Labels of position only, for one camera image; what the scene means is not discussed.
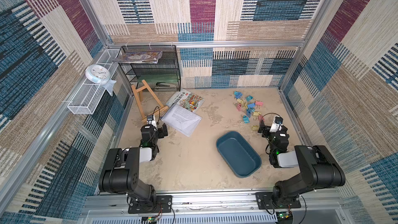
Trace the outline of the teal plastic storage box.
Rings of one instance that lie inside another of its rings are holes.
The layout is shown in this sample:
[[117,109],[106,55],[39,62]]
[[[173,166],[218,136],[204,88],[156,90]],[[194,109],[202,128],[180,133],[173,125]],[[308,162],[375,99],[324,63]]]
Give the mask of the teal plastic storage box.
[[238,178],[249,177],[262,166],[259,154],[236,131],[230,131],[218,138],[216,148]]

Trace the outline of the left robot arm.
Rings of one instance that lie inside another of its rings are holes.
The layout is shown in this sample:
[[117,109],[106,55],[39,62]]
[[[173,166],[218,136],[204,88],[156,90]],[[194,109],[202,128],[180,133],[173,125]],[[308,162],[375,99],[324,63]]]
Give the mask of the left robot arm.
[[139,178],[140,164],[153,161],[160,152],[158,140],[168,136],[167,125],[141,127],[138,147],[113,148],[108,154],[99,177],[100,192],[126,195],[130,208],[154,211],[159,206],[155,188]]

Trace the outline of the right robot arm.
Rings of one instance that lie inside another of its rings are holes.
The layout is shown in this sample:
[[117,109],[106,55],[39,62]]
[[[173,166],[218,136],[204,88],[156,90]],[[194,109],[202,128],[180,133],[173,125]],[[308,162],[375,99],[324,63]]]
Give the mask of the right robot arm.
[[296,145],[288,151],[288,129],[281,122],[271,126],[260,121],[258,132],[268,140],[266,154],[276,169],[299,168],[300,172],[286,180],[278,181],[272,192],[256,194],[259,209],[268,207],[300,208],[301,194],[318,189],[344,186],[346,176],[329,150],[323,146]]

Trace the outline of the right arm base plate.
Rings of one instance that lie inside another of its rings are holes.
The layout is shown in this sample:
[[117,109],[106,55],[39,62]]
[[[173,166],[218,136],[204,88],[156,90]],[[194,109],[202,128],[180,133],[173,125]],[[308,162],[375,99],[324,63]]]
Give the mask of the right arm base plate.
[[255,193],[257,205],[262,210],[284,209],[284,208],[301,208],[298,197],[275,197],[270,191]]

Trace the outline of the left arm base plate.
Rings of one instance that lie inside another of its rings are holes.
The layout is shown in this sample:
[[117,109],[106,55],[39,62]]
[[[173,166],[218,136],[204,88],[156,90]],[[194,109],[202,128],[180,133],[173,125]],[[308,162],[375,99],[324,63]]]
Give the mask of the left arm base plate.
[[138,198],[129,198],[127,201],[129,214],[163,214],[171,213],[173,196],[160,195],[156,196],[154,201],[144,201]]

